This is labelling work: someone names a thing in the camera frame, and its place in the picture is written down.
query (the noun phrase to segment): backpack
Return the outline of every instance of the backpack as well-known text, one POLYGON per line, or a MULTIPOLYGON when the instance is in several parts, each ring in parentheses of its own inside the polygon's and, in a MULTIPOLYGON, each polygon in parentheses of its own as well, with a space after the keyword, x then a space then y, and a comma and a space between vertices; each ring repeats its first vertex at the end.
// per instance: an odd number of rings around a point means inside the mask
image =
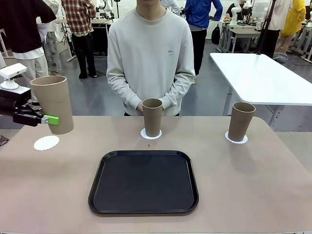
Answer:
POLYGON ((211 42, 215 45, 219 45, 219 42, 220 42, 219 24, 217 25, 217 27, 213 30, 213 32, 211 34, 211 42))

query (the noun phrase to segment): hand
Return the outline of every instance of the hand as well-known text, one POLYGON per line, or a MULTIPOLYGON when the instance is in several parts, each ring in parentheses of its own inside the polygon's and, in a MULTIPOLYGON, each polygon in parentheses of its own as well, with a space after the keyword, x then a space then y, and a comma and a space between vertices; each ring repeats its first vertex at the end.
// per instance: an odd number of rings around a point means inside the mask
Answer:
POLYGON ((143 114, 143 101, 137 105, 136 110, 143 114))

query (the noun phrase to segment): tray rim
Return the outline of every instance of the tray rim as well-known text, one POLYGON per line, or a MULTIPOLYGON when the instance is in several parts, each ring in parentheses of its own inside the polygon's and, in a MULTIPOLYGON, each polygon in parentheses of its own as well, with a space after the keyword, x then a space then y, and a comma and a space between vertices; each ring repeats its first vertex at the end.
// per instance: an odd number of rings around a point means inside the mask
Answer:
POLYGON ((186 214, 186 213, 189 213, 192 210, 194 210, 195 207, 198 205, 198 202, 199 202, 199 194, 198 194, 196 179, 195 179, 195 175, 194 175, 194 171, 193 171, 192 160, 187 156, 187 154, 185 154, 181 151, 178 151, 178 150, 115 150, 115 151, 111 151, 111 152, 105 154, 99 162, 97 172, 95 174, 95 178, 94 178, 94 181, 92 183, 92 187, 91 187, 89 197, 88 197, 88 203, 89 203, 90 209, 94 213, 97 213, 100 215, 186 214), (94 205, 94 196, 95 196, 96 191, 98 189, 97 185, 98 185, 98 182, 100 180, 101 171, 104 168, 105 161, 111 157, 117 156, 118 153, 125 153, 125 152, 126 153, 130 153, 130 152, 146 152, 147 153, 147 152, 149 152, 150 154, 154 154, 154 152, 166 152, 168 155, 176 154, 176 155, 183 156, 186 159, 187 164, 188 164, 189 177, 191 180, 192 193, 193 193, 193 197, 194 197, 194 203, 191 205, 191 207, 186 209, 186 210, 178 211, 178 212, 152 212, 152 213, 151 212, 103 212, 103 211, 98 210, 94 205))

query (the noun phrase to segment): blue jacket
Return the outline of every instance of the blue jacket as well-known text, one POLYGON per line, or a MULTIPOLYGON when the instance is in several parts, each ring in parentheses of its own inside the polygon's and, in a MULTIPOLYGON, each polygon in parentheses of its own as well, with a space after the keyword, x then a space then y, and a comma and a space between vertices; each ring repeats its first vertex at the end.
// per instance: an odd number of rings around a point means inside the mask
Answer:
POLYGON ((223 11, 220 0, 187 0, 185 4, 186 21, 197 27, 208 28, 211 2, 216 9, 214 20, 219 21, 223 11))

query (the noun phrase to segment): white paper doily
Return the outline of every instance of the white paper doily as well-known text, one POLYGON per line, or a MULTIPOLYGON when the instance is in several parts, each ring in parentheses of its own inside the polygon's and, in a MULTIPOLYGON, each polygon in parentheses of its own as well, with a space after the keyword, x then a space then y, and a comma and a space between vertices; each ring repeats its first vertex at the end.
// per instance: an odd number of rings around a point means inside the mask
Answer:
POLYGON ((34 143, 35 150, 49 150, 59 143, 57 136, 45 136, 34 143))
POLYGON ((143 128, 143 129, 141 130, 141 136, 142 136, 143 138, 145 138, 145 139, 148 139, 148 140, 155 140, 155 139, 157 139, 157 138, 160 138, 161 134, 162 134, 162 132, 161 132, 161 130, 160 130, 158 136, 156 136, 156 137, 150 137, 150 136, 147 136, 147 135, 146 135, 145 128, 143 128))
POLYGON ((229 139, 229 131, 225 133, 225 138, 234 144, 245 144, 248 141, 248 137, 246 135, 244 136, 243 140, 239 142, 229 139))

